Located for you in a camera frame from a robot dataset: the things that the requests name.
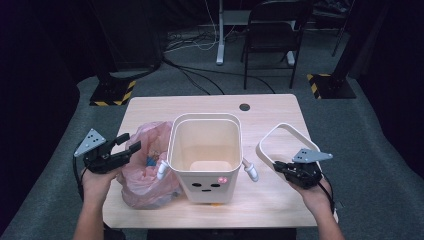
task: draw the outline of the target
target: white plastic bin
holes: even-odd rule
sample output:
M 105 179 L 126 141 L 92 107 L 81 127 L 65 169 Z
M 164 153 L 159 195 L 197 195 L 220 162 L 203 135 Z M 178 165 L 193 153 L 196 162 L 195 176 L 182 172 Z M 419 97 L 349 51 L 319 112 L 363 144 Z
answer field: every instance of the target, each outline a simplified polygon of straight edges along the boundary
M 229 202 L 242 161 L 240 121 L 234 115 L 188 113 L 175 120 L 168 164 L 190 201 Z

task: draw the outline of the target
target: office chair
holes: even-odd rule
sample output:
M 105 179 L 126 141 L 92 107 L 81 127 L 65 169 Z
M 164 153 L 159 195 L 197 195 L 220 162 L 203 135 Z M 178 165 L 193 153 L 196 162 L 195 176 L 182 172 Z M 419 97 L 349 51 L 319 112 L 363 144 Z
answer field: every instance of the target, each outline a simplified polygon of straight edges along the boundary
M 244 58 L 244 89 L 247 84 L 249 53 L 258 52 L 281 52 L 284 54 L 282 62 L 288 52 L 295 51 L 293 66 L 287 64 L 287 67 L 272 67 L 292 69 L 289 87 L 293 87 L 303 31 L 311 12 L 312 1 L 302 0 L 268 0 L 252 9 L 240 60 L 243 62 Z

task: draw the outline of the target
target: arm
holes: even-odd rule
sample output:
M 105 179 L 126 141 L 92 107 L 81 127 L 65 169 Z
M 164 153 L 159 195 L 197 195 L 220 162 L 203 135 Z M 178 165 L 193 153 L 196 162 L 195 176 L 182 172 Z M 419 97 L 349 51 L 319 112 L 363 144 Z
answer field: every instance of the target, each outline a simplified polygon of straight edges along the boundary
M 74 233 L 74 240 L 103 239 L 103 204 L 110 182 L 120 172 L 115 169 L 107 174 L 94 174 L 87 170 L 83 176 L 84 203 Z
M 317 222 L 320 240 L 345 239 L 331 212 L 330 202 L 320 187 L 315 186 L 311 189 L 305 190 L 290 182 L 289 184 L 292 188 L 300 193 L 306 207 L 314 216 L 315 221 Z M 331 191 L 330 185 L 327 181 L 322 179 L 321 184 L 325 187 L 325 189 L 327 189 L 328 192 Z

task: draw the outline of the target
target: pink plastic bag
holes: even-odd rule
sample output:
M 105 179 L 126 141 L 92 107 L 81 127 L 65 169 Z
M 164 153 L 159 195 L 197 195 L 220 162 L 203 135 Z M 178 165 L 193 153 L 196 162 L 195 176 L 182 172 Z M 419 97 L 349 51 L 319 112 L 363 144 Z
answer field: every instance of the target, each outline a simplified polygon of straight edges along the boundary
M 141 141 L 141 149 L 122 168 L 117 180 L 122 185 L 124 202 L 135 209 L 155 209 L 170 202 L 182 192 L 173 171 L 162 180 L 156 174 L 166 160 L 172 122 L 151 122 L 140 126 L 126 142 L 126 148 Z

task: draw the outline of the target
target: person's right hand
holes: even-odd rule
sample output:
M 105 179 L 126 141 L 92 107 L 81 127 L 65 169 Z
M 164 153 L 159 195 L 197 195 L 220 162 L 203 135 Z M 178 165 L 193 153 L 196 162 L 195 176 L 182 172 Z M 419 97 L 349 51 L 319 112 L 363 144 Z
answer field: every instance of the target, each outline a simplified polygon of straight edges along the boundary
M 111 181 L 121 172 L 121 168 L 114 169 L 106 174 L 92 173 L 86 170 L 82 179 L 84 188 L 84 203 L 103 206 Z
M 331 195 L 330 184 L 324 178 L 321 179 L 320 183 Z M 314 216 L 324 211 L 331 212 L 330 200 L 319 186 L 315 186 L 310 189 L 303 189 L 291 182 L 289 182 L 289 185 L 300 193 L 303 198 L 303 202 L 305 203 L 305 206 L 309 209 L 309 211 L 311 211 Z

